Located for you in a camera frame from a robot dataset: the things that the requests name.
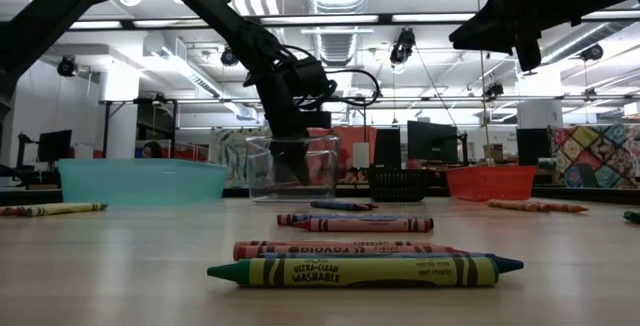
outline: teal plastic bin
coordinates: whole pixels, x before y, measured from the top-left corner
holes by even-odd
[[[173,159],[60,160],[65,202],[207,202],[222,197],[226,172],[226,166]]]

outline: computer monitor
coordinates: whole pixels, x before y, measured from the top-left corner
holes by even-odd
[[[407,123],[409,159],[458,163],[458,130],[428,122]]]
[[[516,137],[520,166],[537,166],[539,159],[551,157],[547,129],[518,129]]]
[[[71,130],[40,134],[38,161],[56,162],[67,157],[71,148]]]
[[[376,130],[376,149],[373,164],[376,167],[384,166],[396,170],[402,168],[400,129]]]

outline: person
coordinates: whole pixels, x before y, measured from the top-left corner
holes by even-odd
[[[155,141],[147,142],[142,149],[142,158],[162,158],[162,146]]]

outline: table surface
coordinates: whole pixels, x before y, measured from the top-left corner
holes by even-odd
[[[430,234],[277,227],[277,213],[311,209],[246,199],[0,219],[0,324],[637,325],[640,227],[625,223],[626,207],[588,206],[540,214],[437,198],[378,211],[433,217]],[[479,289],[248,289],[206,276],[251,239],[428,240],[525,268]]]

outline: orange basket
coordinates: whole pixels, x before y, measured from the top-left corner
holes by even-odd
[[[451,197],[484,202],[527,200],[536,166],[477,166],[447,170]]]

